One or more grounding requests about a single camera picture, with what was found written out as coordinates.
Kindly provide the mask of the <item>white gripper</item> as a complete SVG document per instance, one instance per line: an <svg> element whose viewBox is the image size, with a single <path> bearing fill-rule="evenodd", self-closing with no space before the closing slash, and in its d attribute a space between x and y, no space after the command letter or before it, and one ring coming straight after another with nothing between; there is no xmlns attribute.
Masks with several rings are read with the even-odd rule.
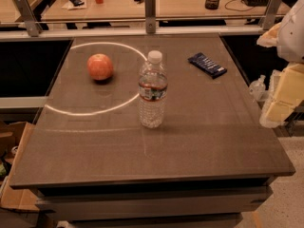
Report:
<svg viewBox="0 0 304 228"><path fill-rule="evenodd" d="M280 73L273 72L259 123L276 128L304 101L304 0L297 0L281 23L259 36L256 43L275 47L277 55L289 63Z"/></svg>

